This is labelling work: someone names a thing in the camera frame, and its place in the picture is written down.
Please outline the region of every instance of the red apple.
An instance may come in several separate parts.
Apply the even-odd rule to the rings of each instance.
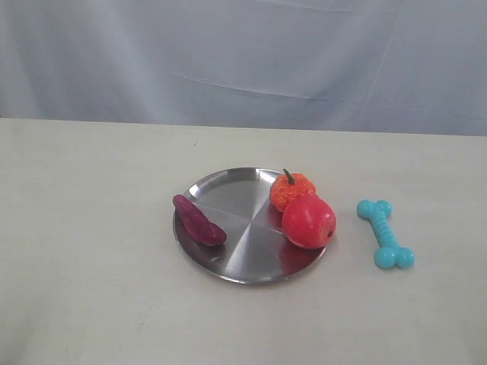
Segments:
[[[287,238],[303,249],[319,249],[333,238],[336,216],[333,209],[315,195],[292,201],[282,215]]]

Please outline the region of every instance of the dog bone toy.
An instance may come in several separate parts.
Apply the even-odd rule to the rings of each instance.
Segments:
[[[399,268],[410,268],[414,265],[414,253],[406,247],[399,246],[387,223],[387,217],[392,211],[392,205],[385,200],[377,203],[362,200],[357,205],[358,216],[371,222],[372,230],[380,245],[374,254],[375,265],[380,268],[392,268],[394,265]]]

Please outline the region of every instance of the tabletop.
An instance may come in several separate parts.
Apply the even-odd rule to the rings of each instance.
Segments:
[[[487,138],[0,119],[0,364],[485,364]],[[336,238],[308,272],[232,284],[172,197],[231,167],[306,173]],[[417,258],[374,264],[386,199]]]

